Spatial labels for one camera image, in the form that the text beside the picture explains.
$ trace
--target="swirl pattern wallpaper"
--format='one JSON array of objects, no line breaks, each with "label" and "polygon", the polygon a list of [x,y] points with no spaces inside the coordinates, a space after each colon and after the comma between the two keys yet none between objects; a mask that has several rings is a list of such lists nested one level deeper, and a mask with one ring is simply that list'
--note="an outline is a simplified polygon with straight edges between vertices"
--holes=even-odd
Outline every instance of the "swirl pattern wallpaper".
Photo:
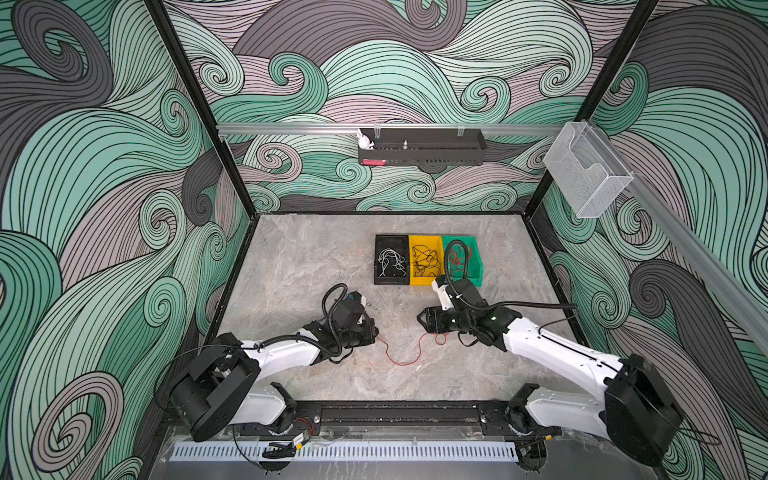
[{"label": "swirl pattern wallpaper", "polygon": [[[646,25],[594,116],[671,210],[768,310],[768,5],[701,2]],[[686,427],[671,478],[764,480],[768,360],[631,195],[578,220],[556,186],[534,216],[589,343],[640,353]]]},{"label": "swirl pattern wallpaper", "polygon": [[135,478],[208,331],[249,219],[181,85],[142,0],[0,2],[0,478]]},{"label": "swirl pattern wallpaper", "polygon": [[[219,122],[562,124],[627,0],[166,0]],[[662,11],[696,0],[665,2]],[[521,211],[551,138],[481,167],[361,167],[354,137],[233,135],[261,211]]]}]

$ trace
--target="black vertical post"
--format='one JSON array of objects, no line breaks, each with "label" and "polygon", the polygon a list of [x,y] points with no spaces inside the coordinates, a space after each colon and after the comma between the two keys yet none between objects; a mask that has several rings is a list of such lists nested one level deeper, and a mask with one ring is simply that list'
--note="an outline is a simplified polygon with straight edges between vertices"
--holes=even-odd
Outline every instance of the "black vertical post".
[{"label": "black vertical post", "polygon": [[176,69],[181,76],[181,81],[184,83],[184,87],[187,88],[187,92],[192,100],[192,105],[194,105],[195,110],[197,110],[197,113],[200,115],[200,119],[203,122],[205,130],[208,132],[210,141],[213,143],[216,153],[219,154],[224,169],[227,170],[227,174],[232,181],[232,185],[235,187],[237,196],[243,203],[243,207],[248,213],[248,217],[251,220],[254,220],[256,218],[256,208],[253,206],[253,202],[250,199],[248,190],[245,188],[243,179],[237,172],[237,164],[235,164],[235,159],[232,157],[232,152],[230,152],[230,149],[219,138],[214,113],[205,99],[203,89],[197,81],[194,70],[192,70],[192,64],[190,63],[189,58],[187,58],[187,54],[184,53],[184,48],[181,46],[181,40],[170,21],[170,16],[165,9],[165,5],[163,5],[163,1],[144,0],[144,3],[147,5],[147,10],[149,10],[152,20],[154,20],[157,31],[160,32],[160,37],[163,39],[163,43],[168,50],[170,59],[174,62],[174,65],[176,65]]},{"label": "black vertical post", "polygon": [[[589,120],[595,111],[598,109],[600,101],[603,99],[605,92],[611,87],[614,78],[619,74],[621,67],[624,65],[624,61],[629,56],[634,43],[643,31],[643,27],[648,22],[650,14],[654,12],[656,4],[659,0],[640,0],[632,11],[627,24],[624,26],[624,30],[616,40],[613,50],[608,55],[608,60],[605,61],[598,79],[594,81],[592,88],[590,89],[587,97],[584,99],[584,103],[581,104],[576,118],[574,121]],[[552,176],[548,171],[544,172],[544,176],[536,187],[528,205],[525,206],[525,212],[523,213],[526,218],[531,218],[536,209],[541,205],[541,201],[544,200],[544,195],[547,194],[549,187],[552,185]]]}]

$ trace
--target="black metal frame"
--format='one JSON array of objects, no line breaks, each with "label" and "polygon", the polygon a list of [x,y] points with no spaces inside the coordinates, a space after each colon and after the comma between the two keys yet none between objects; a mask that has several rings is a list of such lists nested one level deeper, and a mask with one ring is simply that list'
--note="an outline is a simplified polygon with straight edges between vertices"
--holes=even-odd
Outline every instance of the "black metal frame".
[{"label": "black metal frame", "polygon": [[[181,80],[184,83],[187,91],[191,96],[194,107],[197,109],[200,119],[209,134],[211,141],[213,142],[216,152],[219,154],[224,168],[227,170],[228,175],[235,187],[240,201],[243,203],[248,217],[250,218],[250,224],[246,235],[243,238],[243,243],[240,246],[240,250],[235,259],[235,264],[230,273],[230,278],[227,280],[227,284],[224,287],[224,292],[217,307],[214,321],[211,323],[209,332],[206,336],[206,343],[210,342],[217,334],[221,319],[224,315],[224,311],[227,308],[228,300],[231,296],[232,289],[237,277],[240,273],[240,269],[243,265],[246,253],[250,246],[251,240],[256,230],[259,216],[256,212],[253,203],[250,200],[250,195],[247,192],[245,183],[240,178],[237,172],[237,164],[232,157],[232,154],[220,139],[216,128],[216,121],[210,106],[205,100],[200,84],[197,81],[197,77],[192,70],[189,59],[181,46],[181,42],[178,35],[171,23],[167,10],[164,7],[162,0],[144,0],[147,9],[149,10],[157,30],[160,32],[163,42],[173,60],[176,68],[181,76]],[[651,13],[653,12],[658,0],[640,0],[637,6],[632,12],[627,25],[621,32],[614,49],[611,51],[608,60],[598,75],[598,79],[592,86],[592,89],[588,93],[584,103],[581,106],[575,120],[586,120],[592,116],[597,110],[598,105],[603,98],[604,94],[611,86],[615,76],[624,65],[624,61],[629,55],[635,41],[637,40],[640,32],[645,26]],[[549,277],[549,280],[554,288],[558,300],[566,303],[568,298],[565,296],[563,289],[561,288],[557,277],[554,274],[549,259],[546,256],[541,241],[536,234],[536,231],[532,225],[531,218],[544,195],[547,193],[548,188],[551,186],[552,177],[548,172],[545,172],[543,178],[539,182],[533,196],[529,200],[524,211],[521,210],[507,210],[503,212],[336,212],[336,211],[317,211],[317,212],[303,212],[305,214],[374,214],[374,215],[403,215],[403,214],[439,214],[439,215],[499,215],[499,214],[516,214],[522,215],[525,227],[528,230],[528,234],[531,237],[536,251],[544,264],[545,271]],[[273,212],[271,214],[292,214],[297,212]],[[567,315],[572,315],[573,312],[565,310]],[[571,328],[574,331],[576,340],[579,343],[587,345],[586,337],[578,325],[578,321],[575,319],[570,321]],[[447,401],[447,402],[409,402],[409,401],[391,401],[391,402],[367,402],[367,401],[350,401],[350,402],[298,402],[298,409],[306,410],[307,412],[314,412],[317,409],[321,411],[321,424],[323,422],[330,425],[338,425],[339,427],[352,427],[352,426],[383,426],[383,425],[428,425],[428,426],[457,426],[457,425],[469,425],[477,426],[483,429],[483,432],[487,435],[497,435],[498,431],[495,431],[495,426],[498,423],[499,428],[502,428],[502,435],[508,433],[503,430],[503,425],[500,422],[494,422],[493,408],[505,405],[505,402],[499,401]],[[405,419],[404,422],[396,421],[396,419]],[[155,437],[153,440],[153,450],[150,458],[146,458],[144,465],[139,474],[139,479],[142,480],[149,476],[151,466],[154,464],[154,459],[157,457],[162,441],[164,439],[165,431],[167,427],[172,425],[183,425],[181,421],[174,421],[172,419],[165,419],[157,428]],[[530,441],[532,437],[503,435],[505,439],[509,441]]]}]

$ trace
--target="white figurine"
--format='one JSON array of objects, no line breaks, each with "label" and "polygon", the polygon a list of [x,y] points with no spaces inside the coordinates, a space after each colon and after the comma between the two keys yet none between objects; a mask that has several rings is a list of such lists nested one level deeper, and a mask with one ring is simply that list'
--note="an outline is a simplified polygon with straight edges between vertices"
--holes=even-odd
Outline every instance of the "white figurine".
[{"label": "white figurine", "polygon": [[363,135],[360,129],[357,129],[357,146],[363,150],[373,150],[373,142],[366,135]]}]

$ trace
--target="white mesh basket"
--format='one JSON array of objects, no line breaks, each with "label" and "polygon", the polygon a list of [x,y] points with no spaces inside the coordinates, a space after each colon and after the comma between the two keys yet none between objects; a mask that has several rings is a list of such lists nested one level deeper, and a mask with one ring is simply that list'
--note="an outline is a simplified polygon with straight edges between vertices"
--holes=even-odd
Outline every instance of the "white mesh basket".
[{"label": "white mesh basket", "polygon": [[586,122],[568,122],[544,164],[577,218],[597,218],[632,181],[605,134]]}]

